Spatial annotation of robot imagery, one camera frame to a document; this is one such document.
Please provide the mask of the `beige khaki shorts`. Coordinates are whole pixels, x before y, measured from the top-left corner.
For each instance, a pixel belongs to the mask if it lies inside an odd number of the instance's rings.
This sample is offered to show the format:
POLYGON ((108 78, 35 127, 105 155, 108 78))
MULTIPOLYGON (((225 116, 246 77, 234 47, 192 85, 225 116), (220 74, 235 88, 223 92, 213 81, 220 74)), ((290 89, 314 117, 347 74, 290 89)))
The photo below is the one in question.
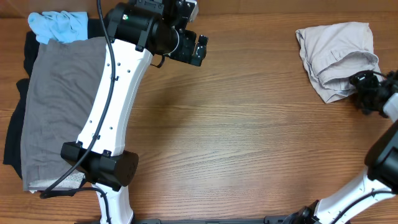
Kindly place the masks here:
POLYGON ((349 77, 357 72, 380 72, 368 23, 345 22, 295 31, 299 55, 312 87, 324 103, 352 95, 349 77))

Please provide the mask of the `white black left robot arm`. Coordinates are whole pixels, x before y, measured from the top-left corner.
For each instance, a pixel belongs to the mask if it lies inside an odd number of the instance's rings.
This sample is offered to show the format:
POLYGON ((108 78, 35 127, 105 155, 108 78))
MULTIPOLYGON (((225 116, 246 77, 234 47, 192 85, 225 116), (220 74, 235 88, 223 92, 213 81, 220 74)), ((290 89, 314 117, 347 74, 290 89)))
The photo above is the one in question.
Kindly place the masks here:
POLYGON ((106 60, 93 107, 77 140, 61 150, 96 192, 101 223, 134 219, 128 186, 139 158, 125 150, 129 115, 153 56, 201 65, 208 38, 187 30, 197 14, 192 0, 121 2, 108 13, 106 60))

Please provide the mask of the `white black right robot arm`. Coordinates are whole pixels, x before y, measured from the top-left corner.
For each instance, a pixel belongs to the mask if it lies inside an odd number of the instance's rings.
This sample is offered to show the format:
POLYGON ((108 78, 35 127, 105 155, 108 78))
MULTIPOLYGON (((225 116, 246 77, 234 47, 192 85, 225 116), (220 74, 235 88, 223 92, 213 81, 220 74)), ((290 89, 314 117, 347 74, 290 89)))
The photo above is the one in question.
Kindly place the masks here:
POLYGON ((397 195, 397 72, 364 70, 349 77, 358 92, 356 106, 378 111, 392 126, 368 151, 364 170, 333 195, 315 201, 284 219, 284 223, 349 223, 372 205, 397 195))

